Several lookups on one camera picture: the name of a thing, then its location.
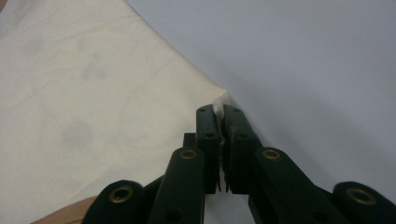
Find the white tablecloth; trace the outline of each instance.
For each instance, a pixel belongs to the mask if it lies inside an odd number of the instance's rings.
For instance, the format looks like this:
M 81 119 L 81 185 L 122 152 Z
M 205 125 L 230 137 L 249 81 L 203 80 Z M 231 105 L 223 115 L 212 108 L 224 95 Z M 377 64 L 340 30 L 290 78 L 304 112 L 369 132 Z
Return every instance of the white tablecloth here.
M 0 223 L 163 175 L 226 91 L 122 0 L 9 0 L 0 14 Z

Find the white backdrop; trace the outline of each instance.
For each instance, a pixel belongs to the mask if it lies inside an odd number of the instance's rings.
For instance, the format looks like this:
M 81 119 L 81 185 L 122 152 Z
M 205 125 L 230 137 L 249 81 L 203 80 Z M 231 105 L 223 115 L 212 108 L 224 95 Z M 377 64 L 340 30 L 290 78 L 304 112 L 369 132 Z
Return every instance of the white backdrop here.
M 314 183 L 396 202 L 395 1 L 128 2 Z

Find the brass screw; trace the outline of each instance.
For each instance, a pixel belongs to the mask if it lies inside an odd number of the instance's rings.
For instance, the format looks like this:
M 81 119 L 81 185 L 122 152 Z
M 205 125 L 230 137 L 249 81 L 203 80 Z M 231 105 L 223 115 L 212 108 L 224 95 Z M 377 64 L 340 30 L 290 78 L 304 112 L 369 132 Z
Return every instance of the brass screw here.
M 184 160 L 194 159 L 195 157 L 197 157 L 197 155 L 198 154 L 196 153 L 196 151 L 192 149 L 185 149 L 180 152 L 180 157 Z
M 364 205 L 376 204 L 376 198 L 364 189 L 349 188 L 346 190 L 346 194 L 357 203 Z
M 268 160 L 279 160 L 281 158 L 280 153 L 272 150 L 272 149 L 266 149 L 264 150 L 264 152 L 262 153 L 262 155 L 267 158 Z
M 129 185 L 123 185 L 113 189 L 108 199 L 113 203 L 123 203 L 128 201 L 134 195 L 134 189 Z

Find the white cloth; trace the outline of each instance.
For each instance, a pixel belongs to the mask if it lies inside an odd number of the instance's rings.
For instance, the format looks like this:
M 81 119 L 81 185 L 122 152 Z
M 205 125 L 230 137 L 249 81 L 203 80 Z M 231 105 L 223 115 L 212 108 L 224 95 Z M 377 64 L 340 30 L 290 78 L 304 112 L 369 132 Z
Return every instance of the white cloth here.
M 396 203 L 395 1 L 127 2 L 315 184 Z
M 162 175 L 225 90 L 124 1 L 9 0 L 0 14 L 0 223 Z

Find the black mechanical linkage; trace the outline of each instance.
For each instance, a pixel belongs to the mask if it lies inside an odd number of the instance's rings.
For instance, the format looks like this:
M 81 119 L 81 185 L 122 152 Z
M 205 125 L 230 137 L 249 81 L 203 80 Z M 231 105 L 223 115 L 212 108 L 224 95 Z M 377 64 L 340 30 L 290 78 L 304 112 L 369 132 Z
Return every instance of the black mechanical linkage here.
M 220 189 L 221 168 L 226 190 L 249 196 L 256 223 L 396 223 L 396 206 L 367 186 L 340 183 L 333 194 L 315 186 L 285 152 L 262 145 L 239 108 L 225 105 L 220 120 L 213 105 L 203 106 L 196 126 L 164 176 L 144 188 L 110 184 L 83 224 L 203 223 L 204 196 Z

